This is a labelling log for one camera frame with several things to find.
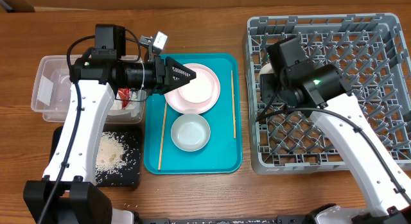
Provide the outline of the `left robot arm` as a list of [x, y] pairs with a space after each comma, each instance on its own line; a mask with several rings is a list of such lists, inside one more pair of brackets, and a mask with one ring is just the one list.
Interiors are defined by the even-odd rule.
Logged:
[[188, 84], [195, 72], [172, 58], [144, 64], [126, 60], [126, 42], [136, 36], [114, 24], [99, 24], [94, 45], [67, 59], [71, 102], [57, 148], [40, 180], [29, 180], [25, 204], [37, 223], [137, 223], [133, 211], [115, 209], [96, 187], [96, 159], [103, 127], [120, 89], [166, 94]]

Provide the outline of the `red snack wrapper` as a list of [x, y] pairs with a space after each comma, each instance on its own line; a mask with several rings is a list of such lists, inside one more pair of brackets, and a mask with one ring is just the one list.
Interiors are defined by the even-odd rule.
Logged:
[[130, 103], [131, 91], [130, 89], [118, 89], [119, 100], [121, 101], [121, 108], [125, 109]]

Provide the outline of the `wooden chopstick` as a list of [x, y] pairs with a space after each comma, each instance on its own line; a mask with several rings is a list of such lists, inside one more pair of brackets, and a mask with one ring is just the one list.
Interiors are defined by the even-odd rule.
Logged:
[[235, 95], [234, 95], [234, 74], [231, 71], [231, 99], [232, 99], [232, 122], [233, 122], [233, 137], [236, 139], [236, 113], [235, 113]]
[[165, 101], [163, 120], [162, 120], [161, 143], [160, 143], [160, 149], [159, 149], [159, 162], [158, 162], [158, 167], [157, 167], [159, 171], [161, 170], [161, 166], [162, 166], [162, 152], [163, 152], [163, 146], [164, 146], [164, 134], [165, 134], [167, 110], [168, 110], [168, 103], [167, 101]]

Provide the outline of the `grey bowl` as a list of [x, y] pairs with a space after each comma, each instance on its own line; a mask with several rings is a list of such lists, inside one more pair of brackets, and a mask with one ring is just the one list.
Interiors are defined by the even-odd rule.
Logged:
[[211, 128], [206, 119], [198, 114], [183, 114], [171, 126], [171, 139], [182, 151], [201, 150], [211, 137]]

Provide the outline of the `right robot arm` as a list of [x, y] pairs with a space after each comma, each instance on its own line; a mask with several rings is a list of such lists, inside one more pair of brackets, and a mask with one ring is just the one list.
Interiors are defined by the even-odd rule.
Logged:
[[363, 197], [366, 209], [327, 204], [311, 211], [304, 223], [410, 223], [410, 177], [398, 166], [367, 122], [352, 87], [332, 64], [315, 68], [292, 35], [266, 48], [274, 88], [289, 108], [302, 112], [331, 141]]

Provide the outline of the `white napkin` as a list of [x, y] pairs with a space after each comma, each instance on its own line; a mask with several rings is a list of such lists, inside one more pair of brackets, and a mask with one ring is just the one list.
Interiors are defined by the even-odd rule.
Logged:
[[109, 111], [110, 116], [131, 115], [132, 117], [137, 115], [137, 102], [136, 92], [132, 92], [130, 89], [119, 89], [114, 104]]

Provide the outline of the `cream paper cup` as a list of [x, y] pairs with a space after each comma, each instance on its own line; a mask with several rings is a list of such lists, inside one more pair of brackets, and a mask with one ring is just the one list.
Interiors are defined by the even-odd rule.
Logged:
[[261, 74], [271, 74], [271, 73], [274, 73], [273, 67], [270, 63], [267, 63], [261, 68], [261, 70], [259, 72], [259, 75], [261, 75]]

